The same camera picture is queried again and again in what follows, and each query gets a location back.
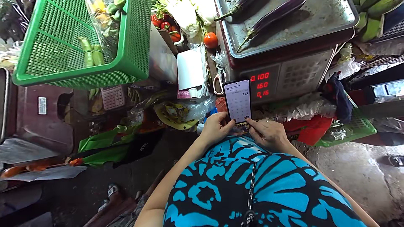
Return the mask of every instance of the phone screen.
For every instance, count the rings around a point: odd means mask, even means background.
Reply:
[[[241,123],[246,121],[245,117],[251,117],[249,80],[225,84],[224,92],[230,119],[235,119],[236,123]]]

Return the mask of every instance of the pink calculator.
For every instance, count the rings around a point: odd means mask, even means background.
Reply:
[[[105,110],[125,105],[125,93],[122,85],[101,88],[101,95]]]

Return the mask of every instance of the woman's left hand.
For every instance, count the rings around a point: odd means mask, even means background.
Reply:
[[[227,125],[223,126],[220,123],[227,116],[227,112],[215,113],[208,117],[203,127],[199,138],[207,143],[208,147],[224,139],[230,130],[236,125],[236,120],[233,119]]]

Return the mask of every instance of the hand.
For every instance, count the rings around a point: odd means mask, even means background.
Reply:
[[[204,143],[207,143],[210,147],[225,138],[230,130],[236,125],[236,120],[233,119],[227,123],[227,125],[222,126],[220,122],[224,120],[226,116],[227,112],[221,112],[208,117],[199,139]]]
[[[290,143],[283,124],[271,120],[259,120],[256,122],[251,118],[246,118],[246,121],[251,125],[250,135],[263,148],[281,150],[283,145]]]

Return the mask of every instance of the white cup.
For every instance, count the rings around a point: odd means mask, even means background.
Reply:
[[[191,98],[197,98],[198,97],[197,92],[196,92],[196,88],[190,88],[190,89],[188,89],[188,92],[189,92]]]

